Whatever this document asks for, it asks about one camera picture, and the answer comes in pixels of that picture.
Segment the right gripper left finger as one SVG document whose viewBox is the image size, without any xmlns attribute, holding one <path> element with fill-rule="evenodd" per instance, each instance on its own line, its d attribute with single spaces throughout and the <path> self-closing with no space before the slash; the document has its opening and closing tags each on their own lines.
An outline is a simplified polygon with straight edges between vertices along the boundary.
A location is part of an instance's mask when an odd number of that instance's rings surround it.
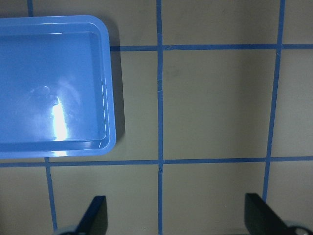
<svg viewBox="0 0 313 235">
<path fill-rule="evenodd" d="M 105 235 L 108 228 L 106 196 L 96 196 L 74 230 L 75 235 Z"/>
</svg>

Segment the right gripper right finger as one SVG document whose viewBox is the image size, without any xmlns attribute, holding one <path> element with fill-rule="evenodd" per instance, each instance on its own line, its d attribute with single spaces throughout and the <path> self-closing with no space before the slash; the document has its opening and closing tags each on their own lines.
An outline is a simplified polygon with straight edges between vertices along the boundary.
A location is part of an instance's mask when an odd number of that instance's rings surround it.
<svg viewBox="0 0 313 235">
<path fill-rule="evenodd" d="M 245 194 L 245 226 L 251 235 L 290 235 L 288 226 L 256 193 Z"/>
</svg>

